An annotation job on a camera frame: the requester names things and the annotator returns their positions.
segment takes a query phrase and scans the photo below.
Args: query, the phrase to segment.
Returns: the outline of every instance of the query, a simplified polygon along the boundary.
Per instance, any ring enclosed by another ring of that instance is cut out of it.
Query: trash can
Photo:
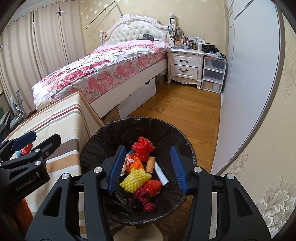
[[[119,185],[112,195],[104,196],[108,218],[130,226],[159,220],[184,202],[186,196],[179,189],[170,160],[171,146],[177,145],[181,155],[191,158],[196,164],[195,152],[190,142],[176,127],[155,118],[128,117],[103,126],[87,142],[80,157],[82,174],[101,166],[106,158],[114,156],[119,145],[123,145],[127,152],[130,151],[140,136],[150,140],[156,147],[150,156],[156,157],[170,185],[163,187],[161,193],[152,199],[157,206],[157,210],[152,213],[145,213],[137,203],[131,203],[133,194],[123,191]],[[152,179],[158,180],[155,172]]]

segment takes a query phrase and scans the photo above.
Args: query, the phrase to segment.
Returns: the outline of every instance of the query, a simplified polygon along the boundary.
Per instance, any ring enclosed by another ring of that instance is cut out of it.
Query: brown cardboard tube
[[[155,157],[153,156],[148,157],[146,172],[153,173],[155,161],[156,161]]]

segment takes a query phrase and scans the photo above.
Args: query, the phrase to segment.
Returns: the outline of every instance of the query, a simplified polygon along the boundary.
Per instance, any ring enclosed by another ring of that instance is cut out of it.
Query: tufted headboard
[[[168,26],[159,24],[155,18],[131,14],[125,14],[108,30],[103,45],[113,41],[142,39],[143,34],[150,34],[154,39],[174,45]]]

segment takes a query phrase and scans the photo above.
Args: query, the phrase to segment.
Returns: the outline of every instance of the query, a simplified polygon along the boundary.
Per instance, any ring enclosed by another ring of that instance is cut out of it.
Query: orange plastic bag
[[[128,156],[128,160],[126,162],[126,170],[125,170],[125,173],[127,175],[129,175],[131,173],[131,169],[134,168],[134,169],[144,169],[144,166],[140,160],[139,157],[134,157],[133,154],[129,155]]]

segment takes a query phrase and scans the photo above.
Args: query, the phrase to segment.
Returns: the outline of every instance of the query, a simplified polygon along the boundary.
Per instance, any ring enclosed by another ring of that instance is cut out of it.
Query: bed frame
[[[103,45],[114,41],[142,39],[145,33],[152,35],[154,39],[173,45],[173,40],[168,32],[168,26],[159,24],[155,18],[131,14],[125,14],[108,30],[107,36],[103,40]],[[143,84],[167,68],[168,61],[165,59],[144,69],[100,96],[91,103],[92,108],[99,117],[103,117]]]

